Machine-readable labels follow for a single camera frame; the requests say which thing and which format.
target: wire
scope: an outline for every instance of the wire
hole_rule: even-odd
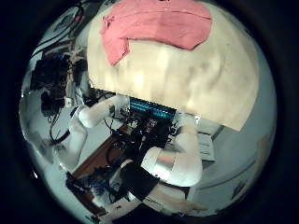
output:
[[[112,121],[111,121],[111,124],[110,124],[110,134],[112,134],[112,131],[113,131],[113,129],[112,129],[112,124],[113,124],[113,121],[114,121],[114,117],[115,117],[115,111],[114,111],[114,113],[113,113],[113,115],[112,115]]]
[[[104,97],[105,99],[107,99],[107,95],[114,95],[114,94],[115,94],[115,93],[113,93],[113,92],[111,92],[111,91],[102,93],[101,95],[99,95],[99,97],[97,97],[97,100],[101,100],[102,97]]]
[[[68,137],[69,134],[70,134],[69,130],[66,130],[66,132],[60,138],[57,138],[58,137],[58,134],[57,134],[57,137],[56,137],[56,139],[54,139],[53,144],[57,145],[57,144],[63,142]]]
[[[81,15],[80,15],[80,17],[79,17],[78,22],[77,22],[72,28],[70,28],[69,32],[66,33],[65,35],[63,35],[62,37],[60,37],[60,38],[59,38],[58,40],[56,40],[55,42],[53,42],[53,43],[51,43],[50,45],[46,46],[45,48],[43,48],[43,49],[39,49],[37,52],[35,52],[35,53],[30,57],[30,59],[32,59],[32,58],[35,57],[38,53],[44,51],[45,49],[48,49],[48,48],[50,48],[50,47],[56,45],[56,44],[59,43],[62,39],[64,39],[66,36],[68,36],[69,34],[71,34],[71,33],[78,27],[78,25],[80,24],[80,22],[81,22],[81,20],[82,20],[83,14],[84,14],[84,8],[83,8],[82,6],[77,6],[77,7],[79,8]]]
[[[55,141],[57,140],[58,135],[60,134],[60,132],[61,132],[61,130],[59,130],[59,131],[57,132],[56,137],[55,137]]]
[[[109,125],[107,124],[106,119],[104,119],[104,122],[105,122],[106,126],[107,126],[107,127],[110,129],[110,131],[111,131],[111,128],[110,128]]]
[[[78,13],[80,12],[80,8],[79,8],[79,6],[74,6],[74,7],[77,7],[78,8],[78,11],[76,12],[76,14],[75,14],[75,18],[59,33],[59,34],[57,34],[57,35],[55,35],[55,36],[53,36],[52,38],[50,38],[50,39],[48,39],[48,40],[45,40],[45,41],[43,41],[43,42],[41,42],[41,43],[39,43],[36,47],[38,48],[38,47],[40,47],[40,46],[42,46],[42,45],[44,45],[44,44],[46,44],[46,43],[48,43],[48,42],[50,42],[51,40],[53,40],[53,39],[55,39],[55,38],[57,38],[58,36],[60,36],[60,35],[62,35],[68,28],[70,28],[71,27],[71,25],[72,24],[74,24],[74,22],[76,21],[76,16],[78,15]]]
[[[111,199],[111,193],[109,193],[109,200],[110,200],[111,203],[114,203],[114,202],[112,201],[112,199]]]
[[[100,2],[100,1],[99,0],[97,0],[97,1],[95,1],[95,0],[86,0],[84,2],[81,2],[81,5],[83,6],[83,5],[88,4],[88,3],[98,3],[98,2]]]
[[[123,143],[125,144],[125,142],[121,141],[121,140],[116,140],[112,145],[109,146],[109,148],[107,149],[106,153],[105,153],[105,159],[106,159],[106,162],[108,165],[110,166],[114,166],[115,165],[115,162],[118,160],[114,160],[114,161],[111,161],[109,158],[110,158],[110,154],[112,152],[112,149],[115,148],[115,144],[117,143]]]
[[[75,90],[75,94],[76,94],[76,96],[82,98],[81,95],[76,90]]]
[[[90,78],[89,78],[89,81],[92,83],[93,87],[95,88],[95,86],[94,86],[94,84],[93,84],[93,82],[92,82],[92,80]]]
[[[42,58],[50,58],[53,56],[56,56],[57,54],[62,54],[63,52],[66,52],[69,50],[69,45],[72,44],[73,38],[69,38],[67,40],[61,41],[59,43],[56,43],[54,45],[51,46],[51,48],[45,48],[45,50],[42,53]],[[57,49],[57,52],[50,52],[48,53],[48,51],[52,51],[53,49]]]
[[[50,116],[48,116],[47,121],[48,121],[49,124],[51,124],[52,123],[52,118]]]
[[[53,134],[52,134],[52,129],[53,129],[55,123],[57,122],[58,118],[60,117],[61,111],[62,111],[62,109],[59,109],[59,111],[54,115],[54,117],[51,120],[49,133],[50,133],[50,139],[51,139],[52,143],[55,142],[55,139],[54,139]]]
[[[107,6],[108,4],[114,4],[115,3],[115,0],[107,0],[105,2],[105,5]]]

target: pink towel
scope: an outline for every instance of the pink towel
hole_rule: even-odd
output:
[[[129,52],[128,39],[192,50],[207,39],[210,27],[207,8],[193,0],[120,0],[103,18],[100,34],[114,65]]]

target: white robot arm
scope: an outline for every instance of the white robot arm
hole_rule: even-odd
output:
[[[59,150],[60,165],[71,171],[77,165],[83,146],[87,139],[87,128],[92,128],[101,120],[113,114],[115,110],[128,105],[130,98],[123,95],[113,96],[99,102],[92,107],[82,105],[78,107],[69,122],[70,142],[67,150]]]
[[[141,166],[167,184],[191,187],[203,173],[194,116],[180,114],[175,147],[177,151],[150,148]]]

